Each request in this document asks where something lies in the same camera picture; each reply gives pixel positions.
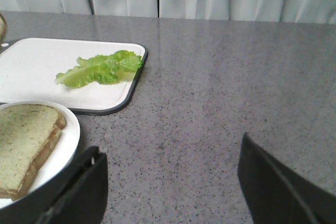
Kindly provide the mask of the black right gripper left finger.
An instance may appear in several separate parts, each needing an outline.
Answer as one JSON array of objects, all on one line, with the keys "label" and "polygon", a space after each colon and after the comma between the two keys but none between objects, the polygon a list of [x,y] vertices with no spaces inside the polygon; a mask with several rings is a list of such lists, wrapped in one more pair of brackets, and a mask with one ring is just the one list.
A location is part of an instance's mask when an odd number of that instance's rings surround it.
[{"label": "black right gripper left finger", "polygon": [[1,209],[1,223],[101,223],[107,156],[92,146],[34,192]]}]

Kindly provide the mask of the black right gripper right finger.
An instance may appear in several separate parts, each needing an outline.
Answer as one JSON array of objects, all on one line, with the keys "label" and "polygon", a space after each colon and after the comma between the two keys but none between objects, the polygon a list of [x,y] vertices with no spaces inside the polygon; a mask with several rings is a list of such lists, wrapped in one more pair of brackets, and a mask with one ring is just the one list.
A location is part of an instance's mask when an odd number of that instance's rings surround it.
[{"label": "black right gripper right finger", "polygon": [[335,223],[335,196],[278,161],[247,133],[237,174],[254,223]]}]

